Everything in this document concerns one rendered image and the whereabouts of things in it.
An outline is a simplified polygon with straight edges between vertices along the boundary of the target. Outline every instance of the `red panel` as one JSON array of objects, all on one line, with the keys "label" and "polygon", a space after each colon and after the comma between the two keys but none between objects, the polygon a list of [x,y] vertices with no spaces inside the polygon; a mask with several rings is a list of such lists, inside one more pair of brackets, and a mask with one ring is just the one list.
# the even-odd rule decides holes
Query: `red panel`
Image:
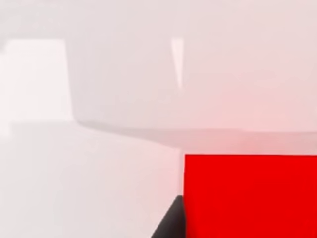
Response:
[{"label": "red panel", "polygon": [[188,238],[316,238],[317,156],[186,155]]}]

